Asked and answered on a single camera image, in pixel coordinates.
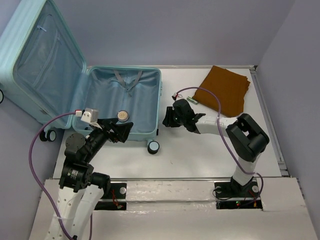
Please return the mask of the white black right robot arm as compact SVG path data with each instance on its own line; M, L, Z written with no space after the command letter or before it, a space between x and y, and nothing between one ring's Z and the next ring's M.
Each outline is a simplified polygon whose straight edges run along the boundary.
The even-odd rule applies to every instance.
M162 124L167 128L185 127L195 134L219 135L233 158L236 168L226 186L218 188L222 198L236 198L246 193L252 183L257 161L270 142L268 135L247 113L238 117L209 116L195 113L185 99L166 108Z

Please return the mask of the small round white container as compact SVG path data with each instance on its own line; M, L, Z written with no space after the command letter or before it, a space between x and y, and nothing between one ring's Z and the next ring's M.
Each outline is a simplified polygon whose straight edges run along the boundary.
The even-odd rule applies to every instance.
M129 119L129 114L125 110L121 110L117 113L117 119L119 122L124 123Z

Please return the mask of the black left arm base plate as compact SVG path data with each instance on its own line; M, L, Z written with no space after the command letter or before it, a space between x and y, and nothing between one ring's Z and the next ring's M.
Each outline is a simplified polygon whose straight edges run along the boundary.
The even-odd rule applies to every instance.
M108 193L105 193L95 206L95 211L125 211L127 209L127 183L112 182Z

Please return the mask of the mustard brown cloth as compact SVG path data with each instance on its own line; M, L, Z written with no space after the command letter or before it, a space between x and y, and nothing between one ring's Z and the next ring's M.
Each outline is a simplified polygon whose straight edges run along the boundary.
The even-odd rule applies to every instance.
M236 117L244 112L245 95L250 82L246 76L227 69L213 66L200 87L195 91L193 99L226 117Z

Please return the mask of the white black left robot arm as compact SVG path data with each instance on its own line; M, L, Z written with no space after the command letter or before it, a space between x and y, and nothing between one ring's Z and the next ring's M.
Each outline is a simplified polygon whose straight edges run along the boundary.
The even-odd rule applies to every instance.
M90 162L107 141L124 143L133 125L132 122L119 124L116 118L99 119L87 136L73 133L67 138L58 199L47 240L82 239L98 201L111 191L110 176L94 172Z

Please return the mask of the light blue hard-shell suitcase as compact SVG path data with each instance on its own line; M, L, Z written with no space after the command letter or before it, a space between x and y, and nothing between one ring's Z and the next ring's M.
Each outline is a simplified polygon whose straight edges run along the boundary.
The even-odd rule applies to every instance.
M161 71L143 66L92 66L52 0L22 0L0 37L0 92L39 123L43 141L53 129L83 135L89 124L74 110L98 110L101 119L127 111L133 127L128 139L145 141L156 154Z

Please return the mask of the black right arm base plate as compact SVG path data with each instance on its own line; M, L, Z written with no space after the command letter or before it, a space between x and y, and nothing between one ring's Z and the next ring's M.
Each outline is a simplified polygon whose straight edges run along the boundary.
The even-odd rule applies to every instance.
M260 188L255 179L247 185L240 186L233 181L218 181L212 191L218 210L263 209Z

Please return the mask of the clear bottle with black cap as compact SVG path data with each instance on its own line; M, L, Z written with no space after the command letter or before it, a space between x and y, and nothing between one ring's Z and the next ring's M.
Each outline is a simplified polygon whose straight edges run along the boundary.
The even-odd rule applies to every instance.
M195 104L195 105L197 105L198 104L198 101L197 100L195 100L195 99L193 99L192 97L187 97L187 100L189 101L189 102L191 102L191 103L193 103L193 104Z

